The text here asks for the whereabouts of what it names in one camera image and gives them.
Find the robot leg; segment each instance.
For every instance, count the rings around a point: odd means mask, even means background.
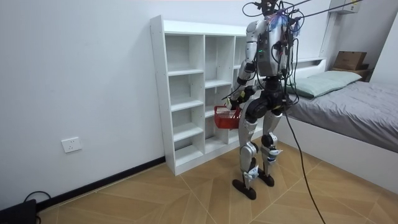
[[[263,169],[259,169],[259,178],[263,180],[268,186],[275,185],[274,179],[271,176],[271,167],[276,161],[276,157],[282,150],[276,149],[278,139],[272,133],[278,125],[282,113],[280,111],[268,111],[264,116],[263,136],[261,138],[261,154]]]
[[[257,126],[257,121],[255,120],[254,123],[251,123],[246,119],[246,110],[251,102],[252,100],[249,100],[245,104],[239,122],[239,155],[243,182],[240,180],[233,180],[232,185],[251,200],[255,200],[256,191],[251,187],[251,182],[258,176],[259,166],[254,156],[256,156],[259,148],[255,143],[251,142],[252,135]]]

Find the wall outlet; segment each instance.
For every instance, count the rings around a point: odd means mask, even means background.
[[[62,142],[63,150],[66,153],[73,152],[73,151],[81,149],[81,144],[80,144],[79,137],[62,140],[61,142]]]

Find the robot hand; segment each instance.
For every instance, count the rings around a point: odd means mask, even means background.
[[[230,97],[226,99],[226,107],[229,110],[236,110],[240,106],[241,103],[245,103],[250,100],[250,96],[256,93],[257,86],[246,86],[244,90],[240,93],[236,100],[232,100]]]

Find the light green pillow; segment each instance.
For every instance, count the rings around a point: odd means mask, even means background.
[[[297,94],[306,98],[315,98],[331,91],[339,90],[345,85],[340,82],[327,80],[324,78],[296,78]],[[294,93],[292,87],[287,89],[289,93]]]
[[[306,98],[315,98],[342,89],[360,78],[360,75],[353,72],[337,71],[323,72],[307,78],[296,78],[297,94]],[[287,91],[294,93],[292,87],[288,87]]]
[[[327,71],[319,73],[318,75],[314,75],[315,77],[325,78],[327,80],[333,80],[336,82],[340,82],[345,86],[353,83],[355,81],[360,80],[362,77],[357,73],[353,72],[341,72],[341,71]]]

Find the humanoid robot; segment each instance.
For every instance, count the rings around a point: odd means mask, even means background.
[[[272,133],[278,125],[282,112],[292,104],[289,95],[282,89],[281,80],[287,75],[288,57],[292,50],[293,34],[287,24],[271,29],[270,15],[276,10],[277,0],[262,0],[263,20],[252,22],[246,29],[246,58],[239,69],[233,92],[227,98],[227,107],[235,110],[245,103],[239,120],[240,168],[243,181],[233,180],[233,186],[251,200],[256,199],[252,181],[259,177],[268,186],[274,186],[271,167],[282,152],[276,148],[277,137]],[[253,86],[246,86],[252,74],[260,76]],[[250,99],[256,91],[261,91],[258,99]],[[251,142],[257,120],[264,116],[261,147]],[[259,169],[255,155],[262,154],[263,170]]]

